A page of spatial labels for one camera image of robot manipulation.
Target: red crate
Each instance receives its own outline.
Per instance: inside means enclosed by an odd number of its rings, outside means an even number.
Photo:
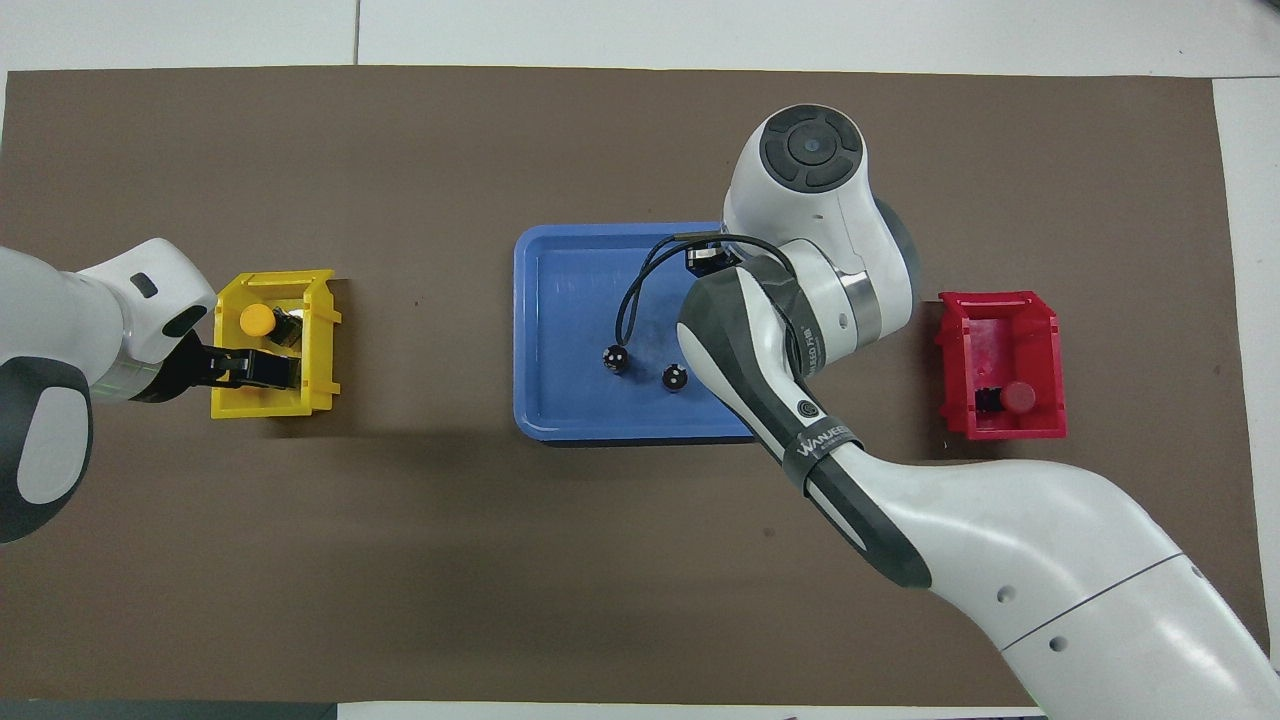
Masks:
[[[1034,292],[940,292],[947,429],[969,439],[1066,437],[1057,314]]]

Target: blue tray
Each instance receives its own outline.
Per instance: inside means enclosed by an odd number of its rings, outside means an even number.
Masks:
[[[667,392],[667,365],[687,368],[676,316],[694,277],[676,256],[644,283],[631,366],[614,375],[602,363],[613,345],[622,293],[659,240],[719,223],[539,225],[516,242],[515,415],[544,442],[644,445],[745,442],[750,430],[698,378]]]

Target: brown mat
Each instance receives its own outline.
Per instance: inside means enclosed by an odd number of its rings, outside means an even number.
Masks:
[[[760,448],[557,450],[512,421],[516,237],[716,219],[748,133],[797,101],[861,124],[927,296],[1060,313],[1071,434],[945,433],[922,319],[819,397],[893,460],[1101,471],[1265,637],[1208,81],[275,68],[8,92],[0,242],[74,269],[163,236],[215,287],[332,266],[347,322],[324,416],[215,423],[204,392],[97,411],[78,496],[0,550],[3,696],[1027,703]]]

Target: yellow plastic bin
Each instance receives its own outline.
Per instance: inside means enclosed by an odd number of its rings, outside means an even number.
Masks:
[[[274,418],[310,415],[333,407],[340,386],[333,382],[333,327],[342,315],[333,307],[326,281],[333,270],[287,273],[242,273],[218,293],[214,309],[214,345],[232,350],[255,348],[302,359],[300,387],[212,388],[210,415],[225,418]],[[294,314],[302,311],[302,341],[296,347],[275,345],[241,329],[241,313],[251,305],[266,305]]]

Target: white robotic arm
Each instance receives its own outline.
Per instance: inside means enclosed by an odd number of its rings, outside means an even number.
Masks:
[[[35,532],[88,466],[92,402],[161,402],[195,384],[288,387],[296,360],[200,343],[216,296],[154,238],[61,273],[0,247],[0,543]]]
[[[938,468],[868,455],[803,379],[910,319],[914,250],[867,183],[856,126],[803,105],[765,120],[726,232],[776,245],[694,283],[690,369],[877,570],[972,618],[1055,720],[1280,717],[1280,680],[1217,592],[1105,478],[1068,465]]]

